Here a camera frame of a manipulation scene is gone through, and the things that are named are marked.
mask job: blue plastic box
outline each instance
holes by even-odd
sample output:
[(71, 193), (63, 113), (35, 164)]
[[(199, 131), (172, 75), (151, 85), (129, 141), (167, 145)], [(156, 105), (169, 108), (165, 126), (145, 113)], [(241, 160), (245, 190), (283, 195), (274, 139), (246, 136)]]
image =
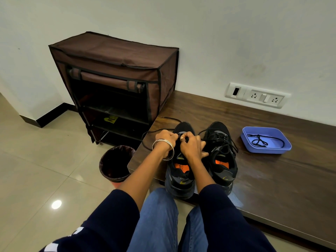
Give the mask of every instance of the blue plastic box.
[[(257, 137), (248, 137), (248, 134), (253, 135), (264, 135), (269, 137), (275, 137), (282, 139), (285, 142), (285, 145), (283, 148), (282, 141), (272, 138), (265, 138), (260, 137), (263, 141), (267, 142), (268, 145), (264, 147), (258, 147), (253, 145), (251, 142), (255, 139), (258, 139)], [(288, 141), (288, 139), (284, 136), (284, 134), (276, 128), (272, 127), (254, 127), (254, 126), (246, 126), (243, 128), (243, 132), (241, 133), (241, 139), (243, 140), (243, 143), (245, 144), (247, 150), (252, 153), (264, 153), (264, 154), (283, 154), (286, 151), (289, 151), (292, 149), (292, 144)]]

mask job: pair of shoes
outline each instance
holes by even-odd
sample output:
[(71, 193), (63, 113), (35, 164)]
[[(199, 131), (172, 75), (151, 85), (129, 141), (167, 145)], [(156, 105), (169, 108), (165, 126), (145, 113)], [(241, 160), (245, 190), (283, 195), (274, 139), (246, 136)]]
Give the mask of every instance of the pair of shoes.
[[(237, 175), (237, 163), (235, 160), (237, 147), (230, 137), (227, 127), (221, 122), (213, 122), (205, 131), (203, 140), (207, 142), (203, 151), (209, 156), (202, 159), (202, 162), (213, 180), (221, 185), (225, 193), (229, 195), (232, 191), (233, 180)], [(173, 133), (179, 137), (186, 133), (195, 131), (187, 122), (181, 122), (176, 126)], [(166, 171), (165, 187), (170, 194), (177, 199), (189, 199), (195, 191), (195, 178), (187, 159), (180, 150), (180, 140), (176, 141), (174, 158), (168, 161)]]

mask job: sneaker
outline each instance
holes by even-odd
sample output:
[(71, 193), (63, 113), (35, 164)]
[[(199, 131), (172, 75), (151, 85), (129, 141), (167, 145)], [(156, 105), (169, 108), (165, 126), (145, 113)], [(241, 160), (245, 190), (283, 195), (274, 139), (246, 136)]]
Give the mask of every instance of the sneaker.
[(238, 149), (231, 140), (228, 128), (222, 122), (213, 122), (204, 131), (203, 140), (207, 144), (203, 151), (208, 152), (209, 156), (203, 159), (203, 164), (213, 180), (229, 195), (238, 172), (235, 159), (235, 151), (238, 153)]
[[(195, 135), (195, 131), (187, 122), (179, 123), (173, 131), (173, 133), (178, 134), (179, 138), (186, 132), (192, 132)], [(180, 150), (181, 142), (179, 138), (174, 148), (174, 158), (168, 161), (165, 187), (175, 198), (185, 200), (194, 194), (195, 178), (187, 159)]]

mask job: floor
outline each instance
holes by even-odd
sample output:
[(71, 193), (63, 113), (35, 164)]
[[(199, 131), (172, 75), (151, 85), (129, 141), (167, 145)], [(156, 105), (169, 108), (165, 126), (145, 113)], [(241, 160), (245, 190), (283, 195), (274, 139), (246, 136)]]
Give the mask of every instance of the floor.
[[(109, 148), (91, 143), (76, 112), (38, 128), (0, 94), (0, 251), (36, 252), (73, 233), (114, 189), (98, 168)], [(58, 200), (61, 206), (53, 209)], [(192, 206), (176, 203), (180, 239)], [(267, 237), (277, 251), (308, 251)]]

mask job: hand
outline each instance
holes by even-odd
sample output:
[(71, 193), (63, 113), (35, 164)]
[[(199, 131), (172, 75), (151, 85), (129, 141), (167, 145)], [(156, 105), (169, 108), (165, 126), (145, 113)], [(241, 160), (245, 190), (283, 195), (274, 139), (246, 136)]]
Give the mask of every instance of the hand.
[(186, 132), (180, 137), (181, 140), (181, 152), (187, 158), (188, 162), (193, 160), (201, 160), (203, 157), (209, 155), (207, 152), (202, 152), (206, 142), (201, 141), (201, 137), (199, 135), (195, 136), (192, 132)]
[[(172, 133), (168, 130), (162, 130), (161, 132), (159, 132), (158, 134), (155, 135), (155, 140), (158, 140), (158, 139), (165, 139), (165, 140), (168, 140), (173, 148), (175, 147), (175, 144), (176, 144), (176, 140), (177, 138), (179, 137), (179, 135), (177, 133)], [(170, 150), (172, 150), (171, 146), (164, 142), (164, 141), (159, 141), (156, 145), (155, 145), (155, 148), (157, 149), (161, 149), (164, 151), (164, 158), (168, 156), (168, 152)]]

